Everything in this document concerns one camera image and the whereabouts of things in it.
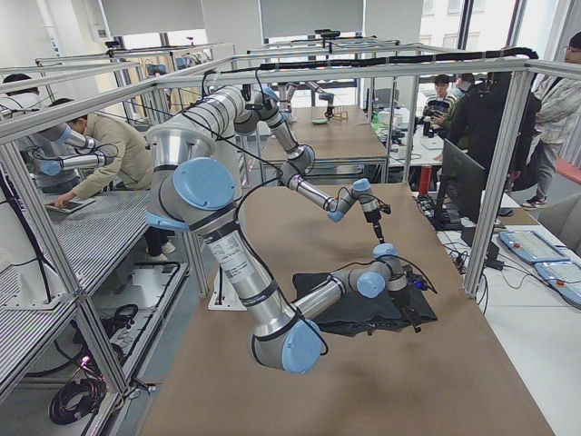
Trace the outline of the neighbouring robot arm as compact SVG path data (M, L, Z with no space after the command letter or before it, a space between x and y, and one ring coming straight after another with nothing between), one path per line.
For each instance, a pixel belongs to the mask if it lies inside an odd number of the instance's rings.
M114 144L102 144L61 123L17 140L27 152L35 173L56 176L74 169L91 169L111 164L118 154Z

